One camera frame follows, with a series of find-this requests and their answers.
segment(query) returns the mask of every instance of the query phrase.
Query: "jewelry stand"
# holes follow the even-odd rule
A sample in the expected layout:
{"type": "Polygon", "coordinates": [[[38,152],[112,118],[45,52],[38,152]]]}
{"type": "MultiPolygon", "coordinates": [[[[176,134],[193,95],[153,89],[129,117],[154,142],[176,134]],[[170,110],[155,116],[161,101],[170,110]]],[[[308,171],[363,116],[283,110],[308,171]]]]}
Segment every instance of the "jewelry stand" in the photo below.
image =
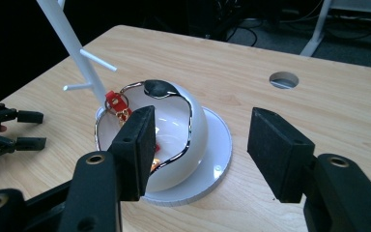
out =
{"type": "MultiPolygon", "coordinates": [[[[116,72],[117,68],[84,50],[63,13],[64,0],[37,0],[45,16],[62,41],[69,55],[80,69],[86,82],[66,85],[65,91],[91,89],[100,109],[97,119],[104,109],[106,91],[89,59],[116,72]]],[[[206,154],[197,169],[183,182],[167,190],[146,192],[143,199],[159,206],[180,206],[201,199],[210,193],[225,176],[231,161],[232,139],[225,122],[213,111],[203,107],[208,122],[209,138],[206,154]]]]}

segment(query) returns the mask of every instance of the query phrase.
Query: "white plate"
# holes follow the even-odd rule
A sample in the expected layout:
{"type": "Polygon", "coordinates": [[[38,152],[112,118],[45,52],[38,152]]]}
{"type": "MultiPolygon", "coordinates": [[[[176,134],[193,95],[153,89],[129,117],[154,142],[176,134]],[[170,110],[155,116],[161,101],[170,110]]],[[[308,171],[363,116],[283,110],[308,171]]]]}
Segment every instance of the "white plate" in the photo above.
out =
{"type": "Polygon", "coordinates": [[[231,161],[232,139],[225,122],[213,111],[203,107],[209,139],[207,151],[197,169],[185,181],[167,190],[146,192],[146,202],[159,206],[181,206],[209,194],[224,178],[231,161]]]}

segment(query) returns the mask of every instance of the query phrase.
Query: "table surface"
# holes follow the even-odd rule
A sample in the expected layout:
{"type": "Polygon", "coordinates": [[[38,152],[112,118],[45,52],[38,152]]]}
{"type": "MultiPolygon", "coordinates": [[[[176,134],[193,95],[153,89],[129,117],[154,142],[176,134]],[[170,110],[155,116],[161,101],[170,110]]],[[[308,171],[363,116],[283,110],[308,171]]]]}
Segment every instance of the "table surface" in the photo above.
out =
{"type": "MultiPolygon", "coordinates": [[[[143,200],[123,202],[126,231],[306,231],[300,204],[281,204],[246,151],[252,107],[284,117],[316,144],[315,155],[355,161],[371,180],[371,68],[236,44],[117,26],[85,48],[118,66],[95,64],[107,90],[163,79],[186,88],[228,125],[233,139],[229,171],[209,195],[180,207],[143,200]],[[295,74],[293,89],[270,84],[277,72],[295,74]]],[[[47,137],[40,152],[0,159],[0,189],[20,189],[26,199],[71,179],[76,161],[95,151],[90,90],[63,92],[83,82],[67,58],[4,99],[7,107],[44,113],[42,125],[8,122],[3,135],[47,137]]]]}

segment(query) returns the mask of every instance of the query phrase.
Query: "white pole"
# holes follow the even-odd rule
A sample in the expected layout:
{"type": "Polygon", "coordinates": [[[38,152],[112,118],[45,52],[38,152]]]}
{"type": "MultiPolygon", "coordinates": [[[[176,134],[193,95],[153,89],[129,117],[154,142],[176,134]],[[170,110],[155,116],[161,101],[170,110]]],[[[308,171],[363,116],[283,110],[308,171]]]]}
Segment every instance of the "white pole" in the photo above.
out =
{"type": "Polygon", "coordinates": [[[101,60],[99,57],[95,56],[94,54],[90,53],[89,51],[87,51],[83,48],[80,49],[80,54],[85,56],[86,58],[89,58],[89,59],[93,60],[94,62],[104,66],[105,68],[110,69],[113,72],[117,71],[116,67],[114,67],[114,66],[110,65],[109,63],[101,60]]]}
{"type": "Polygon", "coordinates": [[[86,86],[93,90],[100,106],[104,106],[105,94],[103,84],[101,83],[98,74],[90,63],[89,59],[80,54],[82,45],[74,34],[71,25],[68,22],[62,8],[55,0],[37,0],[42,11],[46,15],[56,34],[62,41],[66,50],[76,65],[79,67],[81,73],[86,79],[87,83],[80,86],[86,86]]]}
{"type": "Polygon", "coordinates": [[[92,84],[76,84],[76,85],[65,85],[63,87],[64,91],[69,91],[69,90],[81,90],[81,89],[90,89],[92,88],[92,84]]]}
{"type": "Polygon", "coordinates": [[[62,10],[65,9],[65,2],[66,2],[66,0],[58,0],[58,4],[59,4],[60,8],[62,8],[62,10]]]}
{"type": "Polygon", "coordinates": [[[312,38],[303,48],[302,52],[300,53],[301,56],[312,56],[316,48],[318,48],[319,44],[324,38],[323,30],[331,2],[332,0],[324,0],[324,4],[322,5],[321,11],[319,13],[318,21],[315,25],[315,30],[312,35],[312,38]]]}

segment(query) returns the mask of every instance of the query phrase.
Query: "black bracket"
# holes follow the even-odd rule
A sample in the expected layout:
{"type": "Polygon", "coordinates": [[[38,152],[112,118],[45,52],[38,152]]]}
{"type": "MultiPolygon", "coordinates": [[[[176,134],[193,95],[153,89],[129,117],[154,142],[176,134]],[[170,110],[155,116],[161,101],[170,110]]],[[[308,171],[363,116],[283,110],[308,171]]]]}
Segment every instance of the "black bracket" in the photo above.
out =
{"type": "Polygon", "coordinates": [[[299,203],[309,231],[371,231],[371,182],[357,164],[315,145],[278,114],[253,108],[247,151],[275,197],[299,203]]]}
{"type": "MultiPolygon", "coordinates": [[[[36,111],[24,111],[9,109],[3,103],[0,103],[0,130],[1,123],[14,120],[17,118],[19,123],[36,123],[43,122],[43,114],[36,111]]],[[[39,151],[45,146],[46,138],[44,137],[19,137],[16,141],[0,136],[0,156],[13,153],[14,151],[39,151]]]]}
{"type": "Polygon", "coordinates": [[[108,151],[81,157],[71,181],[25,201],[0,189],[0,232],[122,231],[120,201],[145,194],[156,150],[155,108],[132,112],[108,151]]]}

